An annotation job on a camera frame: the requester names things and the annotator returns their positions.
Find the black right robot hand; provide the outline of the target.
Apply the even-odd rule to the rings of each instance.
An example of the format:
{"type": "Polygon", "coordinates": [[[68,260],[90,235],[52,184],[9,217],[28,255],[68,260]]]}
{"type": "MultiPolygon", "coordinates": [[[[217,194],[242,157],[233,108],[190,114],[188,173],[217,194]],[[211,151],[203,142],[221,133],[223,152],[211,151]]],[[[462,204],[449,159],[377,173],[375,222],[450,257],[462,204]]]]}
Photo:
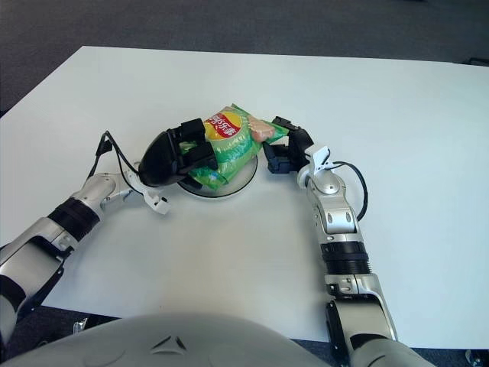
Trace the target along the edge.
{"type": "Polygon", "coordinates": [[[272,174],[299,172],[309,163],[305,150],[313,145],[313,140],[305,129],[295,126],[290,120],[280,116],[276,116],[271,124],[278,134],[288,137],[288,144],[271,145],[269,143],[278,138],[268,139],[262,144],[268,170],[272,174]]]}

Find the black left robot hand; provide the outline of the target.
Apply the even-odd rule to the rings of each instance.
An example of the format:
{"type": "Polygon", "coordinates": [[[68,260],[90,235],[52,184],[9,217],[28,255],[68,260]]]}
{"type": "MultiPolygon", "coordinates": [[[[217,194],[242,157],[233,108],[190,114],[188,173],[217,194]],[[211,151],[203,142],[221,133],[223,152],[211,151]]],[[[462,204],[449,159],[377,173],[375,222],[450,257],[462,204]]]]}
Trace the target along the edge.
{"type": "Polygon", "coordinates": [[[201,167],[219,166],[202,119],[193,119],[161,132],[151,142],[138,165],[138,176],[146,186],[162,187],[185,180],[190,171],[201,167]]]}

